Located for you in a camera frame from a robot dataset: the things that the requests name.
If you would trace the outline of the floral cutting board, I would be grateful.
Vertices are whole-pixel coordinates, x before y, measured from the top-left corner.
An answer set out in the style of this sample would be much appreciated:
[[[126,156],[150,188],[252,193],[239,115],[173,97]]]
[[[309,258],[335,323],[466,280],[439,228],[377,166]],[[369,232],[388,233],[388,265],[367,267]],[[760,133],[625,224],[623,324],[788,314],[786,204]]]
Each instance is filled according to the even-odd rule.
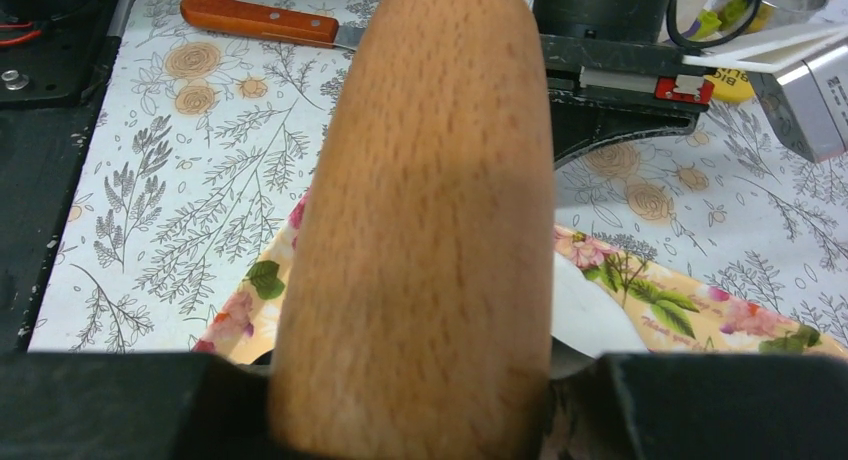
[[[545,374],[560,253],[633,322],[648,352],[826,355],[828,336],[559,227],[551,189],[476,181],[367,188],[316,183],[194,344],[250,364],[396,364]]]

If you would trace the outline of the wooden double-ended roller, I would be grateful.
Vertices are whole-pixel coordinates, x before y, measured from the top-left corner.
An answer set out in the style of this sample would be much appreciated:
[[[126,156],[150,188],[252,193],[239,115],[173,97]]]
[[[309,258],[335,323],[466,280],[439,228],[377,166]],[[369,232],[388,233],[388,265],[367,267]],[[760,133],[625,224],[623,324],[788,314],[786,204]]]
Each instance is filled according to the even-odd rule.
[[[534,459],[554,189],[525,0],[382,0],[297,235],[273,438],[339,459]]]

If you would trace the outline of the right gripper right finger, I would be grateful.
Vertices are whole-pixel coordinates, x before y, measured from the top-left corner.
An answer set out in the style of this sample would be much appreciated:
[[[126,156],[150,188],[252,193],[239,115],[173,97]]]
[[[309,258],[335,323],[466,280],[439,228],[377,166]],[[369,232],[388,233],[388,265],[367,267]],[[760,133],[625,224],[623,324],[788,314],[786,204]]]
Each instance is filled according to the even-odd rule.
[[[606,354],[550,384],[543,459],[844,459],[847,363]]]

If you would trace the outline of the metal scraper red handle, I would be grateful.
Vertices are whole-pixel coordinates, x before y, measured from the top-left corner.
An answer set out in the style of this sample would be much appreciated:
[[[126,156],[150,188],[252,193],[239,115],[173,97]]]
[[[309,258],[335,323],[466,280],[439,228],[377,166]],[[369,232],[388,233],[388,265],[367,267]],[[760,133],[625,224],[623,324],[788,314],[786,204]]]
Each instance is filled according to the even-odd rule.
[[[326,49],[354,51],[365,33],[332,17],[237,0],[181,0],[180,13],[201,30]]]

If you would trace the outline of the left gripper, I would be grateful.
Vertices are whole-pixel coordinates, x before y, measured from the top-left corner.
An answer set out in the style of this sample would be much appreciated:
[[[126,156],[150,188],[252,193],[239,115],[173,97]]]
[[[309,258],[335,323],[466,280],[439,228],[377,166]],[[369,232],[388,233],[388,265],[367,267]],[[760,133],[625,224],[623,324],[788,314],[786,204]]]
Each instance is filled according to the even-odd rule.
[[[714,86],[708,68],[688,64],[691,50],[660,42],[672,2],[533,0],[553,88],[620,108],[651,106],[551,102],[554,169],[605,146],[694,131]]]

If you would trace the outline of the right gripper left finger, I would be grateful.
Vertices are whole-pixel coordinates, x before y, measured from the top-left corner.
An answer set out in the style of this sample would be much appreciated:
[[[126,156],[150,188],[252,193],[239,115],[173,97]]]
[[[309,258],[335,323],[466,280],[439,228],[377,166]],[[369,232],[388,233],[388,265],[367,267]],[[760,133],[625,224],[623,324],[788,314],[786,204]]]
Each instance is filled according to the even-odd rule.
[[[270,459],[266,389],[210,354],[4,354],[1,456]]]

